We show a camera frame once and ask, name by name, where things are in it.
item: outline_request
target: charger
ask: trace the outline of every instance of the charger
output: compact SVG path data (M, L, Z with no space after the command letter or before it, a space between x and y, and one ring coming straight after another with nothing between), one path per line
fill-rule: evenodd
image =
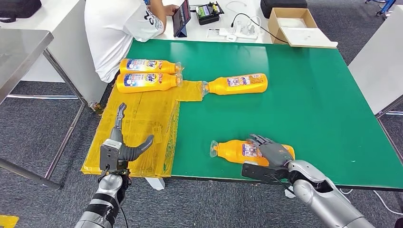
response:
M220 20L220 14L224 13L218 2L197 6L195 11L200 25L216 22Z

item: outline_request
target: yellow bottle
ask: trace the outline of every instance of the yellow bottle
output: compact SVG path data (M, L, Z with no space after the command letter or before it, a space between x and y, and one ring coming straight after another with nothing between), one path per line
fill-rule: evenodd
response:
M267 77L262 73L219 77L212 82L203 81L203 96L208 93L218 95L263 93L267 85Z
M165 73L119 74L116 79L117 90L121 93L136 93L153 90L167 90L182 85L182 75Z
M125 58L120 62L121 74L130 73L167 73L180 74L182 66L180 62L170 63L166 60L147 60Z
M294 148L289 145L284 145L284 148L290 152L291 156L295 159ZM254 163L261 166L269 166L269 162L266 158L262 157L262 154L255 145L248 141L231 140L228 142L218 143L212 141L210 145L211 157L222 157L229 162L234 163Z

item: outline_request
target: white shirt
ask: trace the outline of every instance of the white shirt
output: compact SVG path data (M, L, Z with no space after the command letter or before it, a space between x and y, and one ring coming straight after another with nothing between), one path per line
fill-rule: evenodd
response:
M84 17L95 70L107 83L114 79L133 38L146 42L163 31L162 22L143 0L86 0Z

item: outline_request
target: cardboard box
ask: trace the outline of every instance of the cardboard box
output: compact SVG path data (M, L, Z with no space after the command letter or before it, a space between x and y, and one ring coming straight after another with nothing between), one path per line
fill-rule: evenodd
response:
M274 44L288 42L293 47L336 48L317 27L311 12L303 8L273 8L269 18L269 31Z

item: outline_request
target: person's hand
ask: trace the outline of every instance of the person's hand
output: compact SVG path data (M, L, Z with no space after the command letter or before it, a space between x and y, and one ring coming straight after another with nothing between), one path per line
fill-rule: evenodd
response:
M165 8L165 14L167 16L172 16L175 13L175 11L179 8L179 6L167 5L167 6L164 6L164 8Z

